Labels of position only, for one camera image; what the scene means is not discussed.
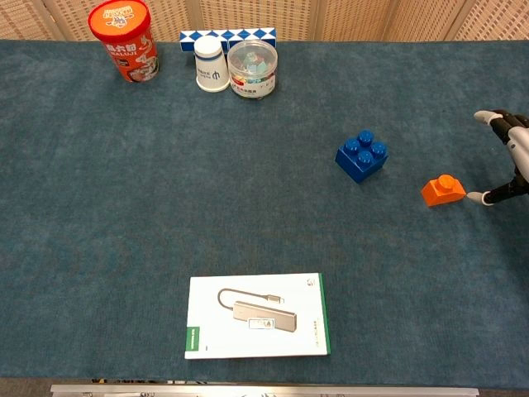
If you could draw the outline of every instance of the red canister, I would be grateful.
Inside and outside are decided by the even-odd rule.
[[[141,0],[110,0],[95,7],[88,25],[127,81],[141,82],[158,73],[150,12]]]

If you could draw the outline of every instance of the checkered box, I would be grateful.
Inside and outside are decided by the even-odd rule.
[[[232,46],[247,40],[266,41],[273,47],[277,41],[274,27],[258,27],[252,29],[222,29],[215,31],[181,31],[180,48],[182,51],[193,51],[195,41],[202,36],[218,37],[224,52]]]

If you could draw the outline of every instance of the red can lid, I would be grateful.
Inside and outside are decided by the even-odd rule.
[[[108,0],[88,15],[93,35],[106,43],[130,41],[150,25],[149,8],[141,0]]]

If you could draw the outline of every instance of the toy block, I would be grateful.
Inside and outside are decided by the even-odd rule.
[[[438,204],[459,201],[466,195],[461,182],[451,175],[441,175],[428,181],[421,190],[422,197],[428,207]]]
[[[275,27],[256,27],[251,29],[221,29],[213,31],[181,31],[180,49],[194,51],[195,41],[202,36],[215,36],[221,42],[222,50],[227,53],[232,46],[248,40],[266,41],[275,47],[277,34]]]
[[[375,171],[380,170],[388,159],[386,145],[373,142],[371,130],[362,130],[356,138],[350,138],[336,153],[335,162],[359,184]]]

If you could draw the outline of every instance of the white box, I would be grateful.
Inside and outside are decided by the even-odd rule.
[[[185,358],[330,352],[322,274],[191,278]]]

